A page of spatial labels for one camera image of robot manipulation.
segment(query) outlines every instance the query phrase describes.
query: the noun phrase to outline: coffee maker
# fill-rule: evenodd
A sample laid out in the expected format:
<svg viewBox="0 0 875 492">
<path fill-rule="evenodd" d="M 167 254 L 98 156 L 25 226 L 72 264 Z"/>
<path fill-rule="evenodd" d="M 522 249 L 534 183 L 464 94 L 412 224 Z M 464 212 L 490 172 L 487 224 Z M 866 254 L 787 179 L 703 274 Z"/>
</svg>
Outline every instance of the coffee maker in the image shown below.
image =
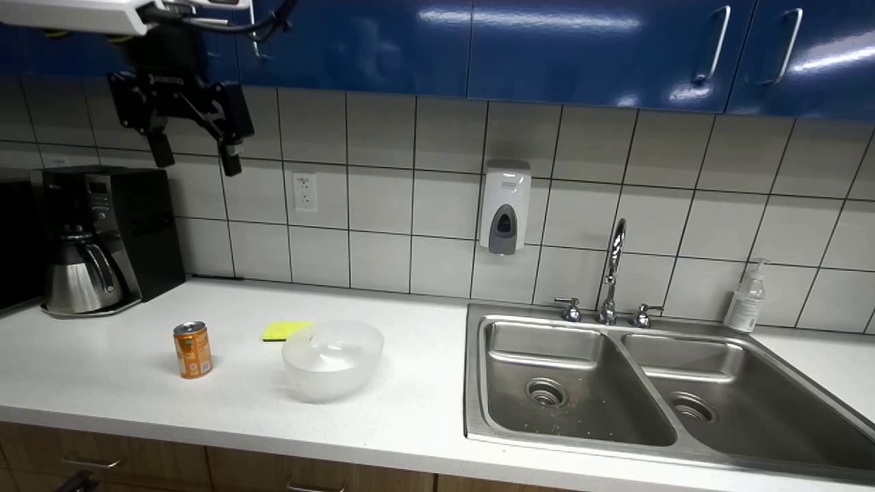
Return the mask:
<svg viewBox="0 0 875 492">
<path fill-rule="evenodd" d="M 118 313 L 185 278 L 163 170 L 43 170 L 38 189 L 51 316 Z"/>
</svg>

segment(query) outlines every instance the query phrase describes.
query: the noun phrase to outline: white countertop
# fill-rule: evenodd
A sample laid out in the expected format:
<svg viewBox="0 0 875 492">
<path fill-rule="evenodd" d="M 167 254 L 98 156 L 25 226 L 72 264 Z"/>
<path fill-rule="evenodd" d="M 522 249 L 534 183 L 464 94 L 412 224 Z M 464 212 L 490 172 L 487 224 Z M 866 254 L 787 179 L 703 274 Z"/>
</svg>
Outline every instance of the white countertop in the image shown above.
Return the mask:
<svg viewBox="0 0 875 492">
<path fill-rule="evenodd" d="M 206 320 L 217 368 L 184 379 L 173 328 Z M 284 387 L 277 320 L 363 320 L 382 330 L 377 377 L 334 403 Z M 875 421 L 875 339 L 762 330 L 757 339 Z M 461 421 L 464 304 L 280 284 L 189 282 L 106 320 L 0 316 L 0 421 L 362 462 L 565 489 L 866 489 L 593 451 L 476 442 Z"/>
</svg>

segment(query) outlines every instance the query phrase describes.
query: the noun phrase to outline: coffee carafe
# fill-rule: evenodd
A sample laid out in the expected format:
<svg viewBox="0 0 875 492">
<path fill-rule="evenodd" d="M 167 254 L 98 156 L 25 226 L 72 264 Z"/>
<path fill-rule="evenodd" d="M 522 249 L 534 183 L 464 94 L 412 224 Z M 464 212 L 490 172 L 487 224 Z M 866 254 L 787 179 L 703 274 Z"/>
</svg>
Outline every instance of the coffee carafe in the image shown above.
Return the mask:
<svg viewBox="0 0 875 492">
<path fill-rule="evenodd" d="M 76 316 L 113 309 L 122 299 L 122 284 L 90 233 L 51 238 L 47 312 Z"/>
</svg>

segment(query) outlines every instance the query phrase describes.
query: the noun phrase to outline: white bowl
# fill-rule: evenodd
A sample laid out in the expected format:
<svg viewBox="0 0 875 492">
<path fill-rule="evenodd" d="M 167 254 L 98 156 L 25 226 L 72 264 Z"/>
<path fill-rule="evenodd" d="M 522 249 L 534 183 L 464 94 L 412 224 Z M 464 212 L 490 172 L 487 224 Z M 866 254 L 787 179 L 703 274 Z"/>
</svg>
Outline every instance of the white bowl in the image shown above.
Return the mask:
<svg viewBox="0 0 875 492">
<path fill-rule="evenodd" d="M 319 323 L 282 343 L 289 390 L 303 401 L 355 394 L 379 366 L 382 334 L 366 323 Z"/>
</svg>

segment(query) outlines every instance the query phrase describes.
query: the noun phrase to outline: double sink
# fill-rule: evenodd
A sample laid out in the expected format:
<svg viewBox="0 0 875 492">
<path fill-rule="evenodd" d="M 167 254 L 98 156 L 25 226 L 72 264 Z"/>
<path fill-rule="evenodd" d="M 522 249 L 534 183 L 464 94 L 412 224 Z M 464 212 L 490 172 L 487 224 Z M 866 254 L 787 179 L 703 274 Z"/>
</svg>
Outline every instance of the double sink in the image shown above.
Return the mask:
<svg viewBox="0 0 875 492">
<path fill-rule="evenodd" d="M 468 313 L 472 440 L 875 484 L 875 428 L 725 328 Z"/>
</svg>

